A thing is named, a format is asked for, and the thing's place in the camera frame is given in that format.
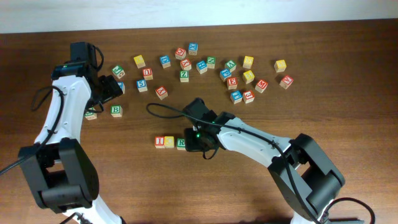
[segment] wooden block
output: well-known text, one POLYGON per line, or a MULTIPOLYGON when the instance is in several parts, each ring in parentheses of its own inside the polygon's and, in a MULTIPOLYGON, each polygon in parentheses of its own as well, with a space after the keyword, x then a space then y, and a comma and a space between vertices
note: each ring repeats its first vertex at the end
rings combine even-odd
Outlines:
POLYGON ((134 61, 136 62, 137 68, 142 68, 145 67, 145 61, 142 55, 138 55, 137 57, 134 57, 134 61))
POLYGON ((285 90, 293 83, 293 78, 286 75, 279 83, 285 90))
POLYGON ((254 61, 254 57, 244 56, 243 67, 250 69, 251 65, 253 64, 253 61, 254 61))
POLYGON ((120 105, 111 106, 111 115, 114 118, 121 118, 123 115, 123 109, 120 105))
POLYGON ((177 139, 177 149, 178 150, 186 150, 185 149, 185 139, 177 139))
POLYGON ((177 48, 177 50, 175 51, 175 58, 183 60, 185 56, 187 56, 187 51, 182 48, 177 48))
POLYGON ((229 77, 231 77, 231 72, 228 71, 228 69, 224 69, 222 71, 220 71, 220 78, 223 82, 225 82, 225 80, 229 77))
POLYGON ((155 137, 155 147, 157 149, 164 149, 164 136, 155 137))
POLYGON ((164 147, 166 147, 166 148, 174 147, 174 137, 173 136, 165 136, 164 137, 164 147))
POLYGON ((147 82, 145 82, 145 80, 138 80, 137 88, 139 92, 147 91, 148 90, 147 82))
POLYGON ((87 112, 87 113, 85 113, 85 118, 87 120, 97 119, 97 114, 93 113, 93 112, 87 112))
POLYGON ((198 54, 198 44, 197 43, 189 43, 188 54, 190 54, 190 55, 198 54))
POLYGON ((189 71, 180 71, 180 82, 189 82, 189 71))
POLYGON ((226 86, 229 90, 234 90, 238 87, 238 79, 237 78, 227 78, 226 79, 226 86))
POLYGON ((255 90, 262 93, 264 90, 266 90, 267 86, 268 86, 268 83, 266 81, 260 80, 259 82, 257 82, 255 90))
POLYGON ((160 62, 162 64, 163 68, 167 68, 170 67, 172 64, 170 63, 170 59, 168 55, 164 55, 162 57, 160 57, 160 62))
POLYGON ((253 82, 254 74, 251 70, 243 73, 243 80, 246 84, 253 82))
POLYGON ((119 85, 120 89, 122 89, 123 94, 124 94, 124 91, 126 90, 126 87, 124 86, 124 83, 123 82, 118 82, 118 85, 119 85))
POLYGON ((253 102, 253 100, 254 100, 254 93, 253 93, 253 91, 249 90, 249 91, 245 91, 245 92, 243 93, 243 101, 244 101, 245 103, 253 102))
POLYGON ((235 91, 235 92, 231 93, 231 100, 232 100, 232 102, 234 104, 239 103, 240 101, 242 101, 241 92, 238 90, 238 91, 235 91))
POLYGON ((203 73, 207 72, 207 65, 204 60, 197 63, 197 70, 198 70, 199 74, 203 74, 203 73))
POLYGON ((117 65, 112 69, 113 75, 116 75, 116 77, 121 78, 125 75, 123 68, 120 65, 117 65))
POLYGON ((208 68, 215 68, 216 66, 216 57, 207 57, 207 67, 208 68))
POLYGON ((228 62, 225 63, 225 68, 232 73, 236 69, 236 63, 232 60, 229 60, 228 62))
POLYGON ((156 90, 156 95, 163 100, 164 98, 166 98, 169 94, 167 93, 166 88, 164 88, 164 86, 161 86, 159 88, 157 88, 156 90))
POLYGON ((181 68, 184 71, 189 71, 192 69, 192 64, 188 59, 184 59, 180 62, 181 68))
POLYGON ((142 76, 144 76, 145 80, 153 80, 154 79, 154 74, 152 73, 151 68, 142 69, 142 76))
POLYGON ((284 72, 286 69, 286 62, 285 60, 278 60, 275 62, 274 65, 275 71, 276 72, 284 72))

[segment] wooden table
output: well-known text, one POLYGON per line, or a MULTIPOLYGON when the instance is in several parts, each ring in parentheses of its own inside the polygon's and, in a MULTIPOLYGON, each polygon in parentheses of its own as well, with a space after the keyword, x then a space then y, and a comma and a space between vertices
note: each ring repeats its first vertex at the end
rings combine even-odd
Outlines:
MULTIPOLYGON (((126 94, 107 103, 98 119, 84 120, 81 145, 95 165, 100 195, 128 223, 237 223, 283 220, 292 209, 267 169, 235 152, 220 151, 210 161, 201 154, 156 149, 154 136, 180 137, 187 119, 164 120, 146 113, 146 104, 183 108, 201 97, 215 112, 229 111, 247 124, 277 136, 312 136, 346 185, 340 197, 364 200, 378 223, 398 218, 398 20, 308 22, 173 29, 100 30, 0 35, 0 166, 17 157, 38 135, 50 101, 29 111, 33 94, 50 85, 54 66, 69 59, 71 42, 87 41, 105 55, 100 75, 121 65, 126 94), (198 42, 189 83, 180 83, 177 47, 198 42), (139 93, 142 78, 132 58, 142 54, 154 80, 139 93), (163 69, 159 57, 169 55, 163 69), (253 103, 233 105, 219 72, 225 61, 238 62, 233 76, 239 90, 253 90, 242 79, 243 57, 254 57, 256 79, 269 82, 253 103), (216 68, 199 75, 196 63, 217 58, 216 68), (294 82, 279 86, 273 63, 285 59, 294 82), (169 96, 160 101, 155 88, 169 96), (123 107, 113 118, 111 105, 123 107)), ((20 168, 0 177, 0 223, 59 223, 65 217, 36 206, 20 168)), ((367 211, 349 202, 331 217, 369 220, 367 211)))

